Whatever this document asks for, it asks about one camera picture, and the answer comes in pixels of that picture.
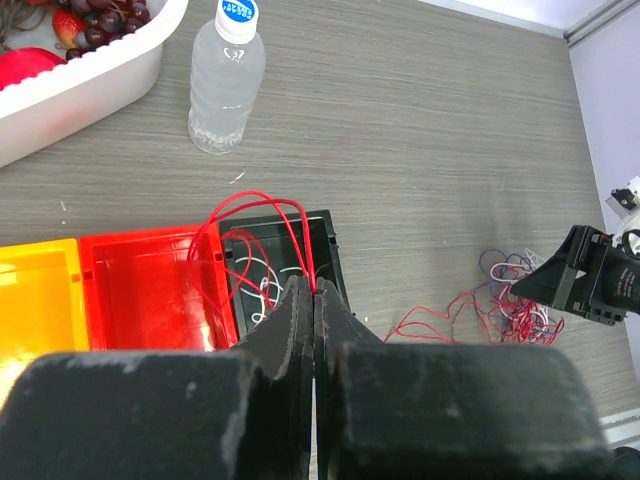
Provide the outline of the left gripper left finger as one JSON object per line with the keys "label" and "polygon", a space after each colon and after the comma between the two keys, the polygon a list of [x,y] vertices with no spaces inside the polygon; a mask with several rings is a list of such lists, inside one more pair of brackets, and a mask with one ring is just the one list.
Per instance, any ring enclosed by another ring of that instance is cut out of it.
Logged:
{"label": "left gripper left finger", "polygon": [[313,297],[292,276],[274,310],[236,346],[256,362],[237,479],[307,479],[311,457]]}

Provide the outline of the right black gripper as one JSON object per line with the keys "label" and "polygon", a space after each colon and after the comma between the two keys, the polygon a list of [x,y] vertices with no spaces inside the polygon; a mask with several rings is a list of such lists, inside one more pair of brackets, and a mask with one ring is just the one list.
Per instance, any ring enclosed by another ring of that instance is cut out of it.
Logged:
{"label": "right black gripper", "polygon": [[517,281],[519,298],[614,326],[639,312],[639,256],[628,243],[586,225],[573,226],[556,253]]}

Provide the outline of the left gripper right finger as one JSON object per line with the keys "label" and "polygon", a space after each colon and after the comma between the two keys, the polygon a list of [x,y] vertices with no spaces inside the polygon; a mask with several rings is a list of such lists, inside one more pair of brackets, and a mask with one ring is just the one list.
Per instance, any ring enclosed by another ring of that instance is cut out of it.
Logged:
{"label": "left gripper right finger", "polygon": [[330,479],[344,426],[340,346],[348,342],[380,345],[382,340],[352,314],[331,281],[318,280],[313,301],[317,472],[320,479]]}

